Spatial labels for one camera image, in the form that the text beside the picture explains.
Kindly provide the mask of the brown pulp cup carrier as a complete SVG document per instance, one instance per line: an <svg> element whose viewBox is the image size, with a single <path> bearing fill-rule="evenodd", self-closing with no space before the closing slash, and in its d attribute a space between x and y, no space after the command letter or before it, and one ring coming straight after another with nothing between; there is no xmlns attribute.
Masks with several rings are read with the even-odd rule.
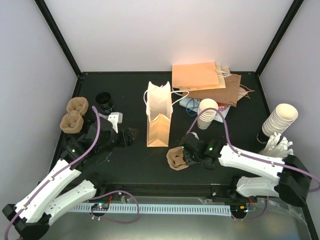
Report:
<svg viewBox="0 0 320 240"><path fill-rule="evenodd" d="M181 171L189 167L184 160L184 149L181 146L169 149L166 159L169 167L175 171Z"/></svg>

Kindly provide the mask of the orange paper bag white handles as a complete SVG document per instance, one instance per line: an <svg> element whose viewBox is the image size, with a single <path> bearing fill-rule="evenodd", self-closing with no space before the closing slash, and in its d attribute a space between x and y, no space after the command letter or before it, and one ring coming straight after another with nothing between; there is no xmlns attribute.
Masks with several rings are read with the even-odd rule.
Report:
<svg viewBox="0 0 320 240"><path fill-rule="evenodd" d="M188 95L187 90L172 90L169 82L161 86L148 83L147 90L143 94L147 117L147 147L169 146L173 106Z"/></svg>

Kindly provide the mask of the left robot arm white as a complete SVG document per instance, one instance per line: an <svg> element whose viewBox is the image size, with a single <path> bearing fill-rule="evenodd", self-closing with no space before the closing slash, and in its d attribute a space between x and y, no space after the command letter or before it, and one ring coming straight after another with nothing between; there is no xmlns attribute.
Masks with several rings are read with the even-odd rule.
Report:
<svg viewBox="0 0 320 240"><path fill-rule="evenodd" d="M49 174L23 200L7 204L2 213L10 221L21 240L39 240L49 227L76 205L101 200L115 194L108 191L106 181L97 173L88 175L80 184L63 193L65 187L86 168L85 159L113 148L132 146L138 134L134 128L116 131L109 121L94 122L88 132L72 138Z"/></svg>

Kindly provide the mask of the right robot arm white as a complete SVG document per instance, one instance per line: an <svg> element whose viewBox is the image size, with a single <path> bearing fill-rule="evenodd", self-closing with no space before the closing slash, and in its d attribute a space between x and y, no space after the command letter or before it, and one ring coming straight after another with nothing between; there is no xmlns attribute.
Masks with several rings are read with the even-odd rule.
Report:
<svg viewBox="0 0 320 240"><path fill-rule="evenodd" d="M228 187L228 198L234 202L243 197L265 196L303 207L306 205L311 177L309 171L294 155L272 157L233 148L228 143L212 139L205 142L195 133L186 134L179 143L187 165L199 163L213 170L215 164L254 174L241 176Z"/></svg>

